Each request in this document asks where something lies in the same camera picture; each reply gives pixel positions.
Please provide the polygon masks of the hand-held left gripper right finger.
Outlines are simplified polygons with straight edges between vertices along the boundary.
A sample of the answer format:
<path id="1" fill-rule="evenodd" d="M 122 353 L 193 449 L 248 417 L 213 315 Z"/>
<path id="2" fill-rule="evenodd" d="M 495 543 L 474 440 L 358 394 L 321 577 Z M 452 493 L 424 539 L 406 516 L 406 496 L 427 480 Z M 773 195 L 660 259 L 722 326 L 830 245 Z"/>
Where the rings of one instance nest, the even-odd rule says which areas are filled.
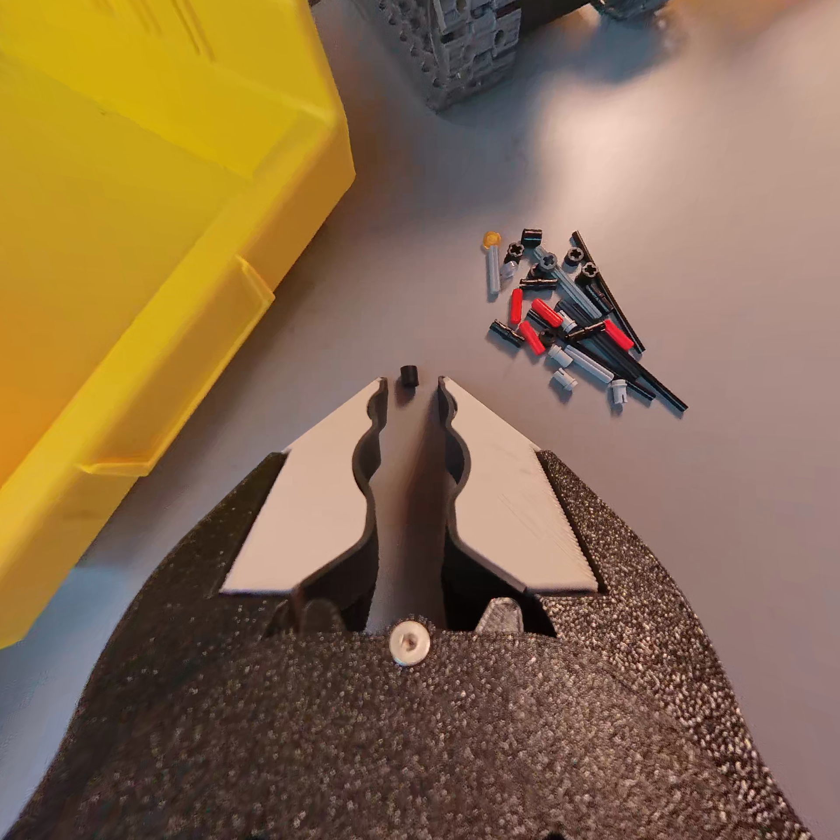
<path id="1" fill-rule="evenodd" d="M 455 546 L 521 593 L 597 592 L 537 445 L 453 379 L 440 377 L 438 393 L 455 447 Z"/>

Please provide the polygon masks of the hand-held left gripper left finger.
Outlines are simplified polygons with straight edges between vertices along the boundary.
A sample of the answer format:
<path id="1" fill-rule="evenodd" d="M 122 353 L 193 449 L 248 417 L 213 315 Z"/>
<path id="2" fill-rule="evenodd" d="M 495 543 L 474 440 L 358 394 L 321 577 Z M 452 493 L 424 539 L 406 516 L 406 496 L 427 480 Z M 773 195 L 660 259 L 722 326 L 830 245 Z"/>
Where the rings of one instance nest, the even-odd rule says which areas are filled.
<path id="1" fill-rule="evenodd" d="M 226 595 L 290 595 L 372 547 L 371 478 L 382 461 L 387 380 L 373 380 L 281 451 L 266 501 L 222 584 Z"/>

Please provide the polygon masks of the pile of black brick parts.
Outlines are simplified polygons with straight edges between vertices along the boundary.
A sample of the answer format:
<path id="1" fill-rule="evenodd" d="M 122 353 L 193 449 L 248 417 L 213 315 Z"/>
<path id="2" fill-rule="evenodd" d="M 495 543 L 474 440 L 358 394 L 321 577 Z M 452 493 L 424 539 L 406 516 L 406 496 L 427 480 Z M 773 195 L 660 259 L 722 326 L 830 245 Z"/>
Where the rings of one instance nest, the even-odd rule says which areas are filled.
<path id="1" fill-rule="evenodd" d="M 606 388 L 616 412 L 634 397 L 686 413 L 686 401 L 644 365 L 644 342 L 579 230 L 559 252 L 537 227 L 525 227 L 508 244 L 489 230 L 480 246 L 487 299 L 502 301 L 500 318 L 487 330 L 490 339 L 546 363 L 562 394 L 572 393 L 583 376 Z"/>

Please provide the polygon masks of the yellow storage bin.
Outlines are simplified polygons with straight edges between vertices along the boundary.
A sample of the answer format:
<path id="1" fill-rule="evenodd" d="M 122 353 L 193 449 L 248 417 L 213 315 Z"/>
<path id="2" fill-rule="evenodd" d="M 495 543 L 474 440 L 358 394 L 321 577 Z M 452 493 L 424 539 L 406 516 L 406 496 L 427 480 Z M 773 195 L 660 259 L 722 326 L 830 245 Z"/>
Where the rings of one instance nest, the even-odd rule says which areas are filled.
<path id="1" fill-rule="evenodd" d="M 354 179 L 307 2 L 2 2 L 2 647 Z"/>

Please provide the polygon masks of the yellow tracked toy robot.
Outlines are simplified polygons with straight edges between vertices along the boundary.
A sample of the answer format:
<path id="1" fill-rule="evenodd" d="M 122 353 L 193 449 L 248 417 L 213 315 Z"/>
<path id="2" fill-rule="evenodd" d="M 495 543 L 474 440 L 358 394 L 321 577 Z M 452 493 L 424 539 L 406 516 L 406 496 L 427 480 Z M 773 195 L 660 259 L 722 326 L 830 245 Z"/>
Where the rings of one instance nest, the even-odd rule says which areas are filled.
<path id="1" fill-rule="evenodd" d="M 356 1 L 435 113 L 509 78 L 522 36 L 590 8 L 622 25 L 659 24 L 666 1 Z"/>

